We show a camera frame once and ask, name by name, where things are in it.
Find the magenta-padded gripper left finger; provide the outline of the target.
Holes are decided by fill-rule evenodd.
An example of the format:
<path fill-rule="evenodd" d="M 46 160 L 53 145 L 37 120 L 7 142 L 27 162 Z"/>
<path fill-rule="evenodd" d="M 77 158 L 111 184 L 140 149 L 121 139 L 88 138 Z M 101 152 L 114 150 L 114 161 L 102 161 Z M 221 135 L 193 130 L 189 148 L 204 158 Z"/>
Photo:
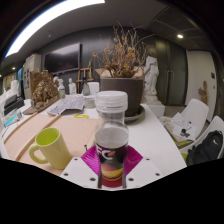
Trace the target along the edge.
<path fill-rule="evenodd" d="M 100 188 L 100 160 L 92 146 L 81 157 L 73 157 L 61 177 L 84 188 Z"/>

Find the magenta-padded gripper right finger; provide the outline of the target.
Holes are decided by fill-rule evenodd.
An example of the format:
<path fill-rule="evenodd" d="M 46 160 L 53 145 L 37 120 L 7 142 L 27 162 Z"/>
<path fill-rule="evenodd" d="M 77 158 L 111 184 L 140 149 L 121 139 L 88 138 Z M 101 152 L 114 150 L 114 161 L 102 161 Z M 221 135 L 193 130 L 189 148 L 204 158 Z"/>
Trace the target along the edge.
<path fill-rule="evenodd" d="M 143 157 L 131 146 L 127 149 L 122 176 L 124 189 L 140 188 L 163 177 L 152 159 Z"/>

